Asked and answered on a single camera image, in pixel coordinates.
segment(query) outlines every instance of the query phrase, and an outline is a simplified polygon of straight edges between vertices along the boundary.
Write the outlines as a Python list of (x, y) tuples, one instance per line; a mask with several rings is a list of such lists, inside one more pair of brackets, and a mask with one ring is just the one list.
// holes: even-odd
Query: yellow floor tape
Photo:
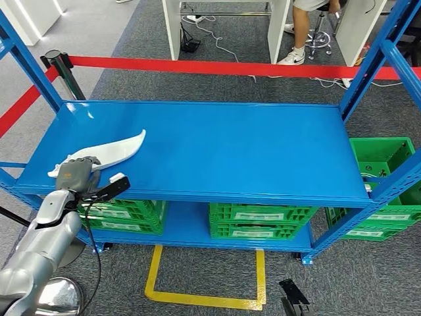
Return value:
[(266, 303), (266, 280), (265, 276), (265, 253), (263, 250), (256, 252), (256, 272), (257, 278), (257, 299), (241, 300), (238, 298), (218, 298), (214, 296), (189, 295), (180, 293), (167, 293), (155, 291), (155, 283), (159, 268), (159, 261), (162, 254), (162, 246), (155, 246), (149, 276), (146, 283), (145, 295), (150, 300), (177, 303), (188, 305), (202, 305), (211, 307), (225, 307), (236, 309), (251, 309), (255, 311), (263, 310), (263, 304)]

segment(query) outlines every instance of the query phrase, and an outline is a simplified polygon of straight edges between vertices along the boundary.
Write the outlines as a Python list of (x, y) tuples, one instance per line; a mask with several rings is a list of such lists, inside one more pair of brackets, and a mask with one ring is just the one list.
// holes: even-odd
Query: white table leg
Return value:
[(377, 0), (374, 8), (373, 2), (367, 0), (352, 0), (346, 4), (336, 34), (336, 41), (346, 66), (355, 64), (386, 2)]
[(162, 0), (167, 34), (168, 35), (170, 51), (173, 61), (178, 59), (181, 45), (180, 5), (181, 2), (178, 0)]
[(272, 16), (268, 32), (268, 43), (272, 64), (278, 62), (278, 55), (279, 55), (279, 48), (284, 35), (284, 27), (290, 8), (290, 2), (290, 0), (271, 1)]

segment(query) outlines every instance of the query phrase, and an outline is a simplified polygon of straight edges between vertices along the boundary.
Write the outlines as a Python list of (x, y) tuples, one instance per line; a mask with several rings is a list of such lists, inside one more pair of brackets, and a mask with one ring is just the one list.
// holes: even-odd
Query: white sneaker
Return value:
[(285, 24), (284, 27), (284, 32), (294, 34), (294, 24), (293, 23)]
[(283, 60), (278, 63), (278, 65), (301, 65), (306, 59), (306, 52), (302, 55), (298, 54), (297, 51), (293, 50)]

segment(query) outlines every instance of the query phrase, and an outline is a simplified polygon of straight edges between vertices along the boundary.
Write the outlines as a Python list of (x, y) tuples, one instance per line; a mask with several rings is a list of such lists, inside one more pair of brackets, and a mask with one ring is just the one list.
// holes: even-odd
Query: green plastic crate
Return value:
[[(113, 219), (104, 217), (88, 216), (91, 229), (106, 229), (106, 230), (118, 230), (124, 232), (140, 232), (144, 234), (162, 234), (163, 226), (161, 224), (154, 223), (142, 223), (139, 221), (132, 221), (130, 219)], [(82, 217), (82, 225), (86, 228), (85, 216)]]
[[(343, 207), (327, 207), (326, 217), (329, 226), (336, 223), (348, 212)], [(358, 227), (350, 230), (342, 239), (358, 239), (382, 242), (396, 235), (398, 232), (407, 229), (410, 224), (404, 221), (383, 221), (383, 220), (366, 220)]]
[[(99, 203), (89, 210), (89, 225), (94, 229), (161, 234), (167, 205), (165, 201), (134, 200)], [(86, 228), (85, 207), (87, 205), (82, 204), (79, 212)]]
[(294, 222), (306, 224), (318, 207), (209, 203), (214, 221)]
[[(344, 207), (326, 207), (326, 218), (327, 224), (331, 227), (340, 219), (348, 213)], [(421, 212), (413, 209), (407, 209), (405, 213), (401, 210), (390, 209), (385, 207), (376, 214), (368, 217), (368, 219), (361, 223), (364, 226), (379, 226), (379, 227), (408, 227), (416, 223), (421, 219)]]
[[(85, 214), (89, 203), (82, 203), (83, 209), (79, 212)], [(164, 201), (137, 201), (128, 199), (112, 199), (105, 203), (95, 203), (89, 210), (90, 215), (97, 217), (133, 219), (140, 221), (160, 221), (162, 210), (166, 206)]]
[[(351, 138), (351, 146), (362, 176), (389, 176), (415, 152), (407, 137)], [(374, 189), (377, 183), (367, 182)], [(390, 221), (398, 226), (411, 225), (421, 220), (421, 182), (389, 202), (365, 224)]]
[(405, 230), (406, 227), (401, 228), (387, 228), (379, 226), (359, 226), (353, 230), (349, 231), (343, 239), (359, 239), (359, 240), (369, 240), (373, 242), (383, 242), (392, 236), (396, 235), (398, 232)]
[(272, 224), (258, 222), (220, 222), (210, 219), (211, 237), (238, 239), (276, 239), (293, 238), (303, 225)]

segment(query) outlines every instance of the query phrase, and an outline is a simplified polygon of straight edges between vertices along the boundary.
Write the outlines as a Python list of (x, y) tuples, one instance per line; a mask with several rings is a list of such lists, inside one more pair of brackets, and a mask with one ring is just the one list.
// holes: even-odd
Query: crate label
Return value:
[(113, 228), (113, 229), (124, 229), (124, 230), (137, 230), (140, 231), (140, 227), (137, 225), (131, 225), (131, 224), (117, 224), (117, 223), (108, 223), (108, 222), (102, 222), (103, 227), (104, 228)]
[(232, 232), (232, 237), (259, 237), (259, 238), (272, 238), (274, 232), (242, 232), (235, 230)]
[(367, 219), (384, 219), (386, 221), (407, 221), (410, 214), (401, 214), (401, 215), (378, 215), (374, 214), (368, 217)]
[(383, 232), (364, 232), (363, 230), (350, 230), (346, 234), (349, 236), (382, 237)]
[(262, 214), (262, 213), (236, 213), (234, 219), (253, 221), (283, 221), (284, 214)]
[(106, 207), (99, 208), (99, 207), (94, 207), (91, 208), (91, 212), (97, 215), (102, 215), (104, 217), (118, 217), (119, 219), (131, 219), (130, 213), (128, 211), (113, 211), (111, 209), (106, 209)]

